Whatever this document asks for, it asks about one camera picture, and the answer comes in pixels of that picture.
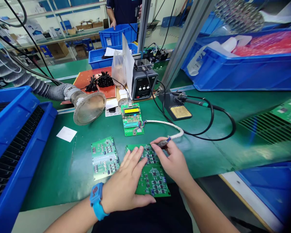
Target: blue watch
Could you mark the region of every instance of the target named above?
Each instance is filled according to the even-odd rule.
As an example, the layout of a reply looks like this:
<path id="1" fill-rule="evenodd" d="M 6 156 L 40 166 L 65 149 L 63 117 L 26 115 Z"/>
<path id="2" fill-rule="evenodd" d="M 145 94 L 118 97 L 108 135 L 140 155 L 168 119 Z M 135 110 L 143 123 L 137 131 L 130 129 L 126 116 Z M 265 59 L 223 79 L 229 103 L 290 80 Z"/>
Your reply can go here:
<path id="1" fill-rule="evenodd" d="M 91 207 L 93 207 L 95 215 L 99 221 L 103 220 L 104 217 L 109 215 L 104 212 L 103 207 L 100 204 L 102 198 L 102 186 L 103 186 L 102 182 L 96 184 L 92 188 L 90 194 Z"/>

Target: person's left hand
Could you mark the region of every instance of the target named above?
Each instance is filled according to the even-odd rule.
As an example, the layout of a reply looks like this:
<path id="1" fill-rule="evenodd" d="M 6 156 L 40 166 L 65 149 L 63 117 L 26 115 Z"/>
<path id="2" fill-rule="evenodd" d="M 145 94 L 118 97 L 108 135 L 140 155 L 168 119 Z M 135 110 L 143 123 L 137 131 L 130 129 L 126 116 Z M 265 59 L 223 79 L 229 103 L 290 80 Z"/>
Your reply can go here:
<path id="1" fill-rule="evenodd" d="M 140 4 L 139 8 L 140 8 L 140 10 L 139 10 L 139 17 L 138 17 L 138 19 L 141 18 L 142 4 Z"/>
<path id="2" fill-rule="evenodd" d="M 143 207 L 156 200 L 151 195 L 136 195 L 138 181 L 142 168 L 147 162 L 143 158 L 140 162 L 143 147 L 128 151 L 119 170 L 103 185 L 101 205 L 105 213 L 130 210 Z"/>

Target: black pants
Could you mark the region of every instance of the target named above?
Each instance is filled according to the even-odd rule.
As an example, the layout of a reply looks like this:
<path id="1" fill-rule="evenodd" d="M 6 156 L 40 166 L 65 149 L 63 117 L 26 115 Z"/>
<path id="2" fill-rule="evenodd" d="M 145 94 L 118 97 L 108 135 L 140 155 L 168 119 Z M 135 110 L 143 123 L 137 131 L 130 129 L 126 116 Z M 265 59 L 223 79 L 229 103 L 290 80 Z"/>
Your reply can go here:
<path id="1" fill-rule="evenodd" d="M 185 209 L 178 186 L 169 184 L 170 197 L 156 198 L 155 204 L 117 211 L 97 222 L 94 232 L 193 232 L 192 220 Z"/>

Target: green circuit board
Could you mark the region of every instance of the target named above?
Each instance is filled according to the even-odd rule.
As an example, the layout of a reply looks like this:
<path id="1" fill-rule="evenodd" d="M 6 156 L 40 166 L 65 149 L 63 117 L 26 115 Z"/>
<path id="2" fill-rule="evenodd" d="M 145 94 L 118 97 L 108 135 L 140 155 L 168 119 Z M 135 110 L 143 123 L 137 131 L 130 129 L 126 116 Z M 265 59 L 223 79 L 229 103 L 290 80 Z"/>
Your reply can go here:
<path id="1" fill-rule="evenodd" d="M 150 144 L 127 145 L 126 152 L 132 151 L 135 147 L 144 147 L 141 159 L 146 157 L 148 162 L 143 167 L 141 176 L 136 189 L 136 194 L 150 194 L 153 197 L 170 196 L 170 192 L 166 183 L 163 167 Z"/>
<path id="2" fill-rule="evenodd" d="M 272 110 L 271 113 L 291 124 L 291 99 Z"/>
<path id="3" fill-rule="evenodd" d="M 125 115 L 125 110 L 129 109 L 139 109 L 138 113 L 132 112 L 129 115 Z M 132 107 L 129 107 L 128 105 L 122 105 L 121 106 L 122 111 L 122 119 L 123 119 L 123 126 L 124 126 L 124 132 L 125 136 L 136 136 L 136 135 L 142 135 L 144 134 L 143 128 L 139 128 L 139 124 L 142 123 L 141 118 L 141 112 L 139 108 L 139 104 L 133 104 Z"/>
<path id="4" fill-rule="evenodd" d="M 92 143 L 94 180 L 113 175 L 120 167 L 113 137 Z"/>

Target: white plastic bag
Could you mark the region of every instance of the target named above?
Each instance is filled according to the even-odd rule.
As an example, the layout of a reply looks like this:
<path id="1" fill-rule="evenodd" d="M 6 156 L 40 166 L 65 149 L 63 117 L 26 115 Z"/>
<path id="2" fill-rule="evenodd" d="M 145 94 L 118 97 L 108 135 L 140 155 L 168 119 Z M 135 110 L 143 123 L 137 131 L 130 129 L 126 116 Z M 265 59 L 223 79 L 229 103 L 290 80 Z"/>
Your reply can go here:
<path id="1" fill-rule="evenodd" d="M 126 85 L 125 59 L 121 52 L 115 50 L 112 61 L 112 77 L 124 86 Z M 117 81 L 113 80 L 116 86 L 122 87 Z"/>

